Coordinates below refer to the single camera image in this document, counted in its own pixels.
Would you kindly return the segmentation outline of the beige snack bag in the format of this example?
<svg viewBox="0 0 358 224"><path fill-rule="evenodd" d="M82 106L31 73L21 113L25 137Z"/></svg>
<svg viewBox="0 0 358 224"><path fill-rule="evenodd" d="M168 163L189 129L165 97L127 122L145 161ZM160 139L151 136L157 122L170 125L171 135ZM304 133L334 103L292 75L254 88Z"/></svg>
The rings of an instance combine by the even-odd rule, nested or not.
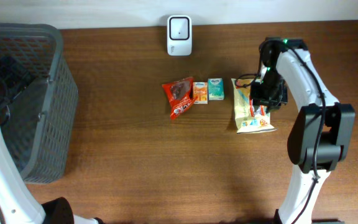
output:
<svg viewBox="0 0 358 224"><path fill-rule="evenodd" d="M251 79L232 78L234 90L234 120L237 134L264 133L274 131L270 124L270 113L266 106L254 106L250 97L250 87L242 87L250 84Z"/></svg>

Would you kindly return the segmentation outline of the teal tissue pack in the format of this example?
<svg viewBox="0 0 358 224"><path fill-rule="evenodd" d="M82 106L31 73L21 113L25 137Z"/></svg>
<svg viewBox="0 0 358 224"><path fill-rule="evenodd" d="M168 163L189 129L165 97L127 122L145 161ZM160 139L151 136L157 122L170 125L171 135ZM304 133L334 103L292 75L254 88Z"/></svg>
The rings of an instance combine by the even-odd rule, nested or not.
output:
<svg viewBox="0 0 358 224"><path fill-rule="evenodd" d="M224 99L224 85L222 78L208 79L208 98L210 101Z"/></svg>

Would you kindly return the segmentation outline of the orange tissue pack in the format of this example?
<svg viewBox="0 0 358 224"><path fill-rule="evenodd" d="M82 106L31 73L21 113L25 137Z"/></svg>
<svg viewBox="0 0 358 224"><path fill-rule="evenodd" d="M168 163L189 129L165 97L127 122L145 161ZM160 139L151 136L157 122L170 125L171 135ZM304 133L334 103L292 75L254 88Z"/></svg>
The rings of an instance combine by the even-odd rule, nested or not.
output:
<svg viewBox="0 0 358 224"><path fill-rule="evenodd" d="M193 98L194 104L207 104L208 103L208 83L207 82L194 82L193 83Z"/></svg>

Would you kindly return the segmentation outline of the red snack bag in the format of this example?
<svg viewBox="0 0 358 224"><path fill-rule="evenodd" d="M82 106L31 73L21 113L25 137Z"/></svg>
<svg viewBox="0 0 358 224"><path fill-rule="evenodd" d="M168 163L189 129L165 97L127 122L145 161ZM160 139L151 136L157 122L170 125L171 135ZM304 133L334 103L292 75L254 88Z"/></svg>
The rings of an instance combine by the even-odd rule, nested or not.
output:
<svg viewBox="0 0 358 224"><path fill-rule="evenodd" d="M194 104L195 99L192 97L193 82L193 77L187 77L179 81L162 84L171 107L171 120L189 110Z"/></svg>

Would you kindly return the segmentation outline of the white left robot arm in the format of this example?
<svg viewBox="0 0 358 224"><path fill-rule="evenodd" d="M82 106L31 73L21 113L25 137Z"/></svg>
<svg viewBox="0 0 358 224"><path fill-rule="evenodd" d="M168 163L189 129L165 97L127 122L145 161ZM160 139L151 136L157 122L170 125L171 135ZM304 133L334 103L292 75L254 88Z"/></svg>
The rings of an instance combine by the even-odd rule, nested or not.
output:
<svg viewBox="0 0 358 224"><path fill-rule="evenodd" d="M64 175L77 103L59 30L0 24L0 223L99 223L27 187Z"/></svg>

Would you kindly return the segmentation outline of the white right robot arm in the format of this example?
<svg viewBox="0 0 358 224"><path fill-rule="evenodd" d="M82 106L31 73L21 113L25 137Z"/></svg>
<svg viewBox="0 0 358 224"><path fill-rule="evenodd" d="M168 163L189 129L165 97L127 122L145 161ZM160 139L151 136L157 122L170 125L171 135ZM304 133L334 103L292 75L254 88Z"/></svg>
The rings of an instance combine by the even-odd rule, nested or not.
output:
<svg viewBox="0 0 358 224"><path fill-rule="evenodd" d="M298 108L287 141L291 180L273 221L311 223L324 182L347 156L356 113L326 88L303 40L266 38L259 53L257 79L250 84L253 104L277 110L291 94Z"/></svg>

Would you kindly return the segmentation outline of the grey plastic mesh basket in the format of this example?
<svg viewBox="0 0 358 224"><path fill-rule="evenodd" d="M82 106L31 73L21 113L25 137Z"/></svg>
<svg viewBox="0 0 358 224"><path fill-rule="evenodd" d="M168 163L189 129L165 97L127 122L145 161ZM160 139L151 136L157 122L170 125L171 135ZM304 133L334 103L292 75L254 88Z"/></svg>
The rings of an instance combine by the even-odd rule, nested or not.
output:
<svg viewBox="0 0 358 224"><path fill-rule="evenodd" d="M24 182L64 175L77 103L61 33L46 24L0 24L0 126Z"/></svg>

